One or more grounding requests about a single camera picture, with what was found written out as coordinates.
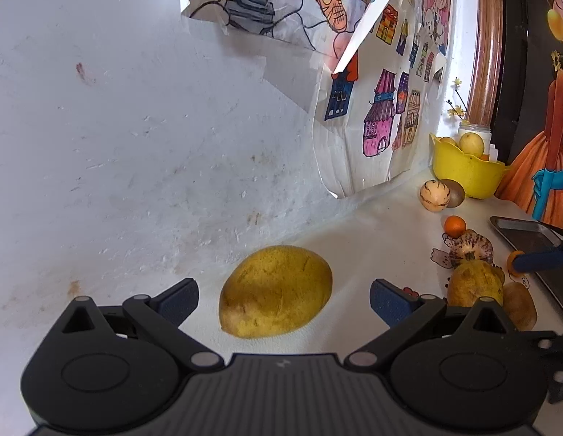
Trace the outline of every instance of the metal tray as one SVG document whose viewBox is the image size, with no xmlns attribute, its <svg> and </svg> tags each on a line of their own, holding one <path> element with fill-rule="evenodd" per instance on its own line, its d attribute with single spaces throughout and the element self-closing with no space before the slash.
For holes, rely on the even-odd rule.
<svg viewBox="0 0 563 436">
<path fill-rule="evenodd" d="M 560 245 L 562 238 L 536 221 L 492 216 L 491 225 L 515 249 L 541 252 Z M 535 274 L 548 288 L 563 310 L 563 267 Z"/>
</svg>

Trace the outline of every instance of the wooden post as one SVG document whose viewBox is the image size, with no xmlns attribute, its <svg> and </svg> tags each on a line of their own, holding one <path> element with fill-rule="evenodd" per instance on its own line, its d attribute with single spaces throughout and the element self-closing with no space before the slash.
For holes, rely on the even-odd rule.
<svg viewBox="0 0 563 436">
<path fill-rule="evenodd" d="M 503 0 L 478 0 L 477 46 L 467 111 L 469 122 L 489 126 L 494 115 L 503 39 Z"/>
</svg>

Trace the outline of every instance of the yellow bowl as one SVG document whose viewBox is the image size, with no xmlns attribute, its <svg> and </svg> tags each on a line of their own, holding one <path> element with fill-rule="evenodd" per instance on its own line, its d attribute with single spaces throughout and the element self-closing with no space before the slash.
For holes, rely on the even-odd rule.
<svg viewBox="0 0 563 436">
<path fill-rule="evenodd" d="M 441 142 L 433 134 L 430 136 L 435 144 L 433 172 L 439 180 L 450 178 L 459 182 L 465 195 L 472 198 L 488 198 L 495 193 L 509 167 L 503 162 L 481 160 L 453 144 Z"/>
</svg>

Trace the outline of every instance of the orange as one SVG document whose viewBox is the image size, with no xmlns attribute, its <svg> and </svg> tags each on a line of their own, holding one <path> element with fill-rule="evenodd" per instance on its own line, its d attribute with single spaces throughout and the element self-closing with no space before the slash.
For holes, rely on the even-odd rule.
<svg viewBox="0 0 563 436">
<path fill-rule="evenodd" d="M 521 256 L 522 254 L 525 254 L 525 253 L 524 253 L 523 251 L 521 251 L 521 250 L 515 250 L 515 251 L 513 251 L 512 253 L 509 254 L 509 256 L 507 257 L 507 260 L 506 260 L 506 262 L 505 262 L 505 267 L 506 267 L 506 269 L 507 269 L 507 272 L 508 272 L 509 274 L 512 274 L 512 275 L 513 275 L 514 277 L 516 277 L 516 278 L 519 278 L 519 277 L 521 277 L 521 276 L 524 275 L 524 274 L 521 273 L 521 272 L 516 272 L 516 271 L 513 269 L 513 260 L 514 260 L 516 257 Z"/>
<path fill-rule="evenodd" d="M 465 224 L 465 220 L 459 216 L 449 216 L 445 220 L 445 224 L 443 226 L 445 232 L 454 239 L 457 239 L 461 234 L 465 233 L 467 229 L 467 225 Z"/>
</svg>

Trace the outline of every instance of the yellow earring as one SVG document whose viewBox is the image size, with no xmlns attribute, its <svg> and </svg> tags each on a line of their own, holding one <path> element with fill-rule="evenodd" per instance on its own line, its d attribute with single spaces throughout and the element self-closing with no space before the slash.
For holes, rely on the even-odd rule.
<svg viewBox="0 0 563 436">
<path fill-rule="evenodd" d="M 561 41 L 563 39 L 563 19 L 554 9 L 548 11 L 548 26 L 554 37 Z"/>
</svg>

